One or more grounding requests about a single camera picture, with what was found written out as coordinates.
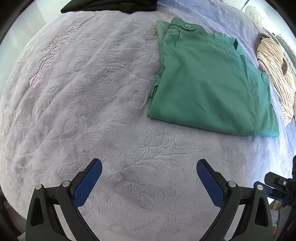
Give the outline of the black folded garment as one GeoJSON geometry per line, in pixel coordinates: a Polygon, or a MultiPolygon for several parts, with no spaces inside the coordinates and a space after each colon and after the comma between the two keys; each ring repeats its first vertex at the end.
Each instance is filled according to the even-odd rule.
{"type": "Polygon", "coordinates": [[[136,11],[156,11],[158,1],[122,0],[74,0],[66,4],[61,13],[71,11],[121,11],[131,14],[136,11]]]}

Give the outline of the green garment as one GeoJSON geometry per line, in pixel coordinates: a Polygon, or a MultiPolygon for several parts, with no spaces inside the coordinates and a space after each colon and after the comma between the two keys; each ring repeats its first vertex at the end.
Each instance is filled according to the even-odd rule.
{"type": "Polygon", "coordinates": [[[147,116],[239,136],[279,135],[270,82],[236,38],[175,17],[157,21],[161,69],[147,116]]]}

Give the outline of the cream floral pillow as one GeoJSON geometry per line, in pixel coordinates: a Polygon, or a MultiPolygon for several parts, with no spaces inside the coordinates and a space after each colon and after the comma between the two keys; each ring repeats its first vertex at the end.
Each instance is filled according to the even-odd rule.
{"type": "Polygon", "coordinates": [[[266,21],[266,13],[260,8],[248,5],[244,12],[251,20],[258,24],[263,24],[266,21]]]}

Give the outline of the grey quilted headboard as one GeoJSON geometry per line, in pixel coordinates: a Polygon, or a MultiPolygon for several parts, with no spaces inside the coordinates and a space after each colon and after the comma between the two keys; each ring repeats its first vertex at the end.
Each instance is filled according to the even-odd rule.
{"type": "Polygon", "coordinates": [[[269,30],[264,30],[270,35],[270,37],[277,43],[280,44],[281,47],[284,48],[288,56],[290,57],[291,61],[295,62],[295,51],[292,49],[292,47],[284,40],[282,35],[275,35],[274,33],[271,33],[269,30]]]}

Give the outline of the beige striped garment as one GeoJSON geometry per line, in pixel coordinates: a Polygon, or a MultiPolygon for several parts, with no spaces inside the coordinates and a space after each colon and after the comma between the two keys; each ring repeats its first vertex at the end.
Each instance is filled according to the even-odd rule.
{"type": "Polygon", "coordinates": [[[271,37],[260,33],[256,57],[260,69],[267,73],[280,102],[283,121],[288,125],[295,114],[295,79],[283,48],[271,37]]]}

